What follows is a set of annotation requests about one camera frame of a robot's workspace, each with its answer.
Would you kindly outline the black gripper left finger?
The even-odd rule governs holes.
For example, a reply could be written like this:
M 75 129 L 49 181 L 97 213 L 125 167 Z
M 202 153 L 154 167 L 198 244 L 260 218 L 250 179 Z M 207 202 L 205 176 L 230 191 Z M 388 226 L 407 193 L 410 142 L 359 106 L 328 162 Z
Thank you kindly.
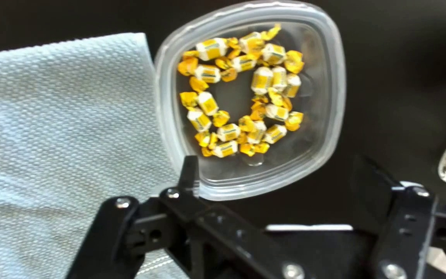
M 165 253 L 188 279 L 306 279 L 306 269 L 269 236 L 195 195 L 198 160 L 176 185 L 137 202 L 102 202 L 66 279 L 134 279 L 145 258 Z

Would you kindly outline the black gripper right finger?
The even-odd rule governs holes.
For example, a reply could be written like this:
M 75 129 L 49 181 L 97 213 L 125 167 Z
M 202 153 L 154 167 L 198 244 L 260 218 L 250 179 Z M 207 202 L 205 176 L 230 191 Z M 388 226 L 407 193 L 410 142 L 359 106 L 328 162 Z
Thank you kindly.
M 438 199 L 418 184 L 404 187 L 373 160 L 351 164 L 354 229 L 374 238 L 368 257 L 373 279 L 422 279 Z

